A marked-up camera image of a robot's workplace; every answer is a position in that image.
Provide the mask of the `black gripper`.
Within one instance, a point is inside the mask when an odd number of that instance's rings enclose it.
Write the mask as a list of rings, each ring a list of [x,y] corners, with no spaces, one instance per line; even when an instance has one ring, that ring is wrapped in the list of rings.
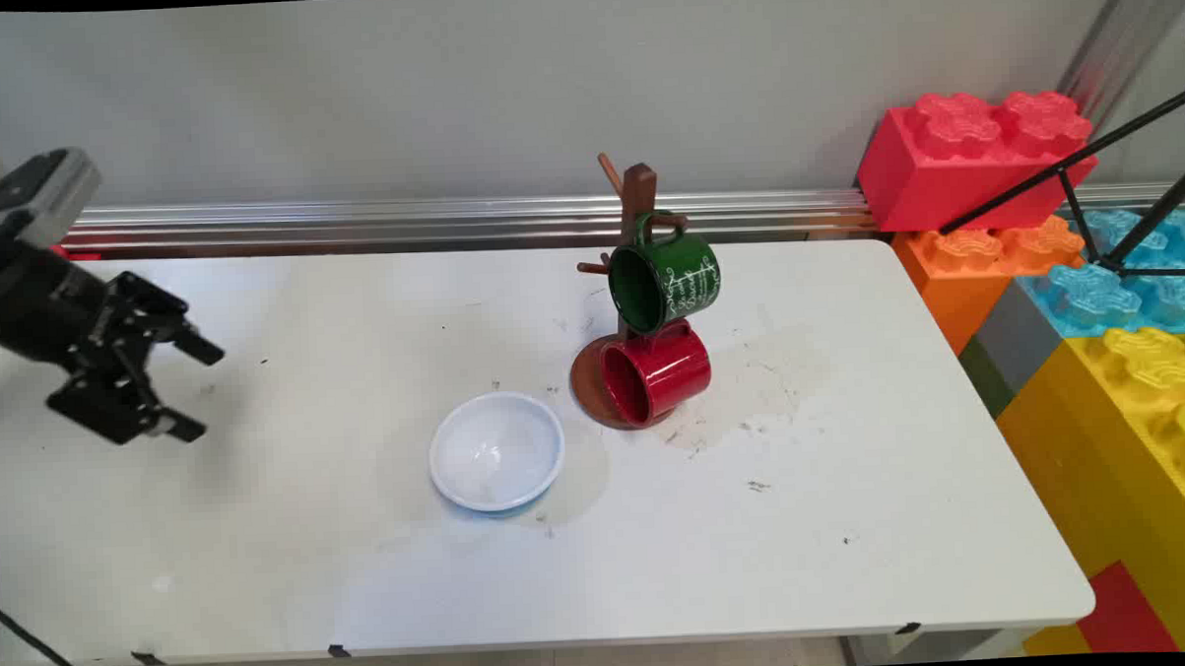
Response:
[[[109,442],[167,434],[192,442],[209,431],[158,396],[147,363],[158,342],[212,366],[228,354],[188,320],[187,302],[135,273],[103,281],[47,248],[28,244],[28,220],[0,224],[0,345],[30,361],[66,369],[47,406]],[[118,322],[122,337],[107,340]]]

